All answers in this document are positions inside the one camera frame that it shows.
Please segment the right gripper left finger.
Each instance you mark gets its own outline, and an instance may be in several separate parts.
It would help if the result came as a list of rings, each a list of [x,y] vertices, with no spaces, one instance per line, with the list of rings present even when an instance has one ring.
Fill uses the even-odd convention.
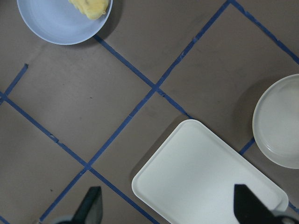
[[[73,224],[100,224],[103,218],[101,186],[90,187],[76,210]]]

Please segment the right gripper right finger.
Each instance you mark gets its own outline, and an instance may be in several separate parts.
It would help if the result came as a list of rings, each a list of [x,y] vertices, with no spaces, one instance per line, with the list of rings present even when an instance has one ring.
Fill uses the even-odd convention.
[[[234,215],[240,224],[279,224],[271,211],[245,184],[234,186]]]

